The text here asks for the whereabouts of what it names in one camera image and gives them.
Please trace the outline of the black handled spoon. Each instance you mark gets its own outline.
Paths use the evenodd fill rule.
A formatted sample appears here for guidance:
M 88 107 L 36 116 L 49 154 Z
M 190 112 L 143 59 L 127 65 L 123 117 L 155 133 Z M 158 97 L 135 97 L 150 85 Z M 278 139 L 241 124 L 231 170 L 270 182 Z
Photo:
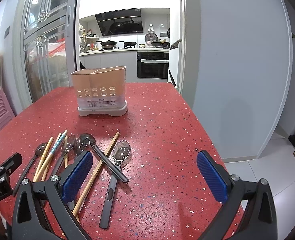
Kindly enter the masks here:
M 96 140 L 94 136 L 88 133 L 83 133 L 80 135 L 81 141 L 90 145 L 94 152 L 100 157 L 102 162 L 111 170 L 111 172 L 123 183 L 128 183 L 130 180 L 126 175 L 123 174 L 102 152 L 102 150 L 96 145 Z

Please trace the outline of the glass sliding door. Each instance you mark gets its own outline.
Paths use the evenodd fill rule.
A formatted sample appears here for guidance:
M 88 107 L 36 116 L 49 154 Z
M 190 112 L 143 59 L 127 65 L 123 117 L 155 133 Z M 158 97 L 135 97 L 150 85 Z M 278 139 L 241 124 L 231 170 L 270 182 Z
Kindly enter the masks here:
M 55 88 L 72 86 L 79 63 L 79 0 L 18 0 L 13 22 L 13 67 L 23 108 Z

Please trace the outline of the grey handled spoon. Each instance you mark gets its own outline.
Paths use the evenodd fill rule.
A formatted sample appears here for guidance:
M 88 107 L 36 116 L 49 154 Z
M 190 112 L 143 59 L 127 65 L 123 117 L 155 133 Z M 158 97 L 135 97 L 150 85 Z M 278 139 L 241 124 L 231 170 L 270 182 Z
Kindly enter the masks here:
M 131 154 L 130 144 L 126 140 L 118 142 L 113 150 L 113 159 L 118 170 L 121 170 L 122 163 L 129 158 Z M 107 229 L 109 226 L 109 220 L 112 212 L 113 200 L 115 197 L 116 186 L 118 183 L 118 178 L 116 175 L 111 174 L 111 179 L 109 181 L 108 190 L 106 193 L 106 198 L 103 204 L 100 228 Z

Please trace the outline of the black built-in oven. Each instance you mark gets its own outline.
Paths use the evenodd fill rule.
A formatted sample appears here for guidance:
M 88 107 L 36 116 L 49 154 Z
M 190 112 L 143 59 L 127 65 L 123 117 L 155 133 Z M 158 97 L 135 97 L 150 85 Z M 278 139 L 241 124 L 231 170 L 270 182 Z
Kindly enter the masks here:
M 137 52 L 137 77 L 167 79 L 169 53 Z

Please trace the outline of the black range hood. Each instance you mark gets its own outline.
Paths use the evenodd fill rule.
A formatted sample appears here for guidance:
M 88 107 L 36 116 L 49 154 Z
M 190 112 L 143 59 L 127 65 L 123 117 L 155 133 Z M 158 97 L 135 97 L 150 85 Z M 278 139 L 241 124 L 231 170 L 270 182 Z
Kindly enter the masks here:
M 103 12 L 95 18 L 103 36 L 143 33 L 140 8 Z

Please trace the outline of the black wok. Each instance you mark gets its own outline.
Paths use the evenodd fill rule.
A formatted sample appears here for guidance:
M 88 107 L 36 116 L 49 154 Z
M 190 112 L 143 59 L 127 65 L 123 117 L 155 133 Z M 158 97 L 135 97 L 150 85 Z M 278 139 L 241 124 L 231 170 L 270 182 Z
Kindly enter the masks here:
M 116 44 L 117 44 L 117 42 L 110 41 L 110 40 L 105 41 L 105 42 L 103 42 L 103 41 L 98 41 L 98 42 L 101 44 L 102 50 L 114 49 L 116 47 Z

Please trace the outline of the blue patterned chopstick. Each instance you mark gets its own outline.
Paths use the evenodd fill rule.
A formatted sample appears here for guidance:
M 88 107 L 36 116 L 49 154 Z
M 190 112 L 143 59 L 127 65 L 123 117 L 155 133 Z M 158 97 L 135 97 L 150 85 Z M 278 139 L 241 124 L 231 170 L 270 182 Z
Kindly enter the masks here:
M 35 178 L 33 179 L 33 182 L 39 181 L 44 174 L 44 171 L 47 169 L 47 167 L 50 165 L 52 158 L 60 146 L 60 144 L 64 141 L 66 135 L 68 134 L 68 130 L 66 129 L 61 136 L 55 141 L 54 146 L 52 147 L 51 151 L 49 152 L 48 156 L 46 157 L 45 161 L 43 162 L 42 166 L 40 167 L 38 173 L 36 174 Z

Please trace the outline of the plain wooden chopstick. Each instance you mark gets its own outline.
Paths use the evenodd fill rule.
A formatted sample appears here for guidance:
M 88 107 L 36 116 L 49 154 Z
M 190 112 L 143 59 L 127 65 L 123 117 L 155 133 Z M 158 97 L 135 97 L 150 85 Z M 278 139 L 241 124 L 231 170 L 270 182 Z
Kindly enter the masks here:
M 66 168 L 69 164 L 69 161 L 68 161 L 68 156 L 67 156 L 67 151 L 66 151 L 66 147 L 67 147 L 67 139 L 68 139 L 68 136 L 65 137 L 64 139 L 64 167 Z
M 111 154 L 111 152 L 112 152 L 112 150 L 113 150 L 113 148 L 114 148 L 114 146 L 115 146 L 115 144 L 116 144 L 116 142 L 117 142 L 119 136 L 120 136 L 120 133 L 117 132 L 117 133 L 114 135 L 114 137 L 113 137 L 113 139 L 111 140 L 111 142 L 109 143 L 107 149 L 106 149 L 105 152 L 104 152 L 104 155 L 105 155 L 106 157 L 109 157 L 109 155 Z M 90 179 L 88 180 L 88 182 L 87 182 L 85 188 L 83 189 L 82 193 L 80 194 L 79 199 L 77 200 L 76 204 L 74 205 L 74 208 L 73 208 L 72 213 L 73 213 L 74 217 L 76 218 L 76 220 L 77 220 L 79 223 L 80 223 L 80 220 L 79 220 L 79 212 L 80 212 L 80 210 L 81 210 L 82 204 L 83 204 L 83 202 L 85 201 L 85 199 L 86 199 L 86 197 L 87 197 L 87 195 L 88 195 L 90 189 L 92 188 L 92 185 L 94 184 L 94 182 L 95 182 L 97 176 L 99 175 L 99 173 L 100 173 L 102 167 L 103 167 L 103 161 L 101 160 L 101 161 L 99 161 L 98 164 L 96 165 L 95 169 L 94 169 L 93 172 L 92 172 L 92 175 L 91 175 Z

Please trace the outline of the yellow patterned chopstick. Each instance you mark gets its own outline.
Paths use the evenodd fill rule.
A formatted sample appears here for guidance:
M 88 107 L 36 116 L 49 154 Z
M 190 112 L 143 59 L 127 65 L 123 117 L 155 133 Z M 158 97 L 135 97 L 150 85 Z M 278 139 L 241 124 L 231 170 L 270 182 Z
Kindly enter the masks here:
M 37 175 L 38 175 L 39 170 L 41 169 L 41 167 L 42 167 L 42 165 L 43 165 L 43 163 L 44 163 L 44 161 L 45 161 L 45 158 L 46 158 L 46 156 L 47 156 L 48 150 L 49 150 L 49 148 L 50 148 L 51 145 L 52 145 L 52 142 L 53 142 L 53 137 L 51 137 L 51 138 L 49 139 L 49 141 L 48 141 L 48 143 L 47 143 L 47 145 L 46 145 L 46 147 L 45 147 L 45 150 L 43 151 L 43 154 L 41 155 L 41 159 L 40 159 L 39 164 L 38 164 L 38 166 L 37 166 L 37 170 L 36 170 L 36 173 L 35 173 L 35 176 L 34 176 L 33 182 L 35 182 L 35 181 L 37 180 Z

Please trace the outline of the beige cutlery holder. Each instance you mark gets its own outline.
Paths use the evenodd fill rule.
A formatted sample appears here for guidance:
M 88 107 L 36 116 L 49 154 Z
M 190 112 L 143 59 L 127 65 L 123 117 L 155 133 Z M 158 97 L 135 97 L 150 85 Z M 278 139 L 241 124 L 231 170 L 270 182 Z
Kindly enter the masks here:
M 81 69 L 71 73 L 71 78 L 80 116 L 126 114 L 125 66 Z

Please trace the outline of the dark spoon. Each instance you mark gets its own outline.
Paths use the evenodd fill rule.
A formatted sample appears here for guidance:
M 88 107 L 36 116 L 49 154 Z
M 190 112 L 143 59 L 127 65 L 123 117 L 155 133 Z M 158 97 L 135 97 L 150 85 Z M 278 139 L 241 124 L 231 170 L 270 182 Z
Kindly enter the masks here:
M 30 167 L 32 166 L 32 164 L 34 163 L 34 161 L 35 161 L 38 157 L 40 157 L 40 156 L 43 154 L 43 152 L 44 152 L 46 146 L 47 146 L 47 143 L 44 142 L 44 143 L 40 144 L 40 145 L 36 148 L 34 156 L 33 156 L 32 159 L 29 161 L 28 165 L 24 168 L 22 175 L 20 176 L 18 182 L 17 182 L 16 185 L 15 185 L 15 188 L 13 189 L 13 193 L 12 193 L 12 195 L 13 195 L 14 197 L 16 196 L 17 191 L 18 191 L 18 189 L 19 189 L 19 187 L 20 187 L 20 184 L 22 183 L 23 179 L 25 178 L 25 176 L 26 176 L 27 172 L 29 171 Z
M 76 141 L 76 135 L 68 136 L 67 147 L 66 147 L 67 154 L 74 148 L 75 141 Z M 58 171 L 64 161 L 64 150 L 65 150 L 65 148 L 64 148 L 64 142 L 63 142 L 62 146 L 61 146 L 61 155 L 58 158 L 58 160 L 56 161 L 56 164 L 52 170 L 51 176 L 56 175 L 58 173 Z

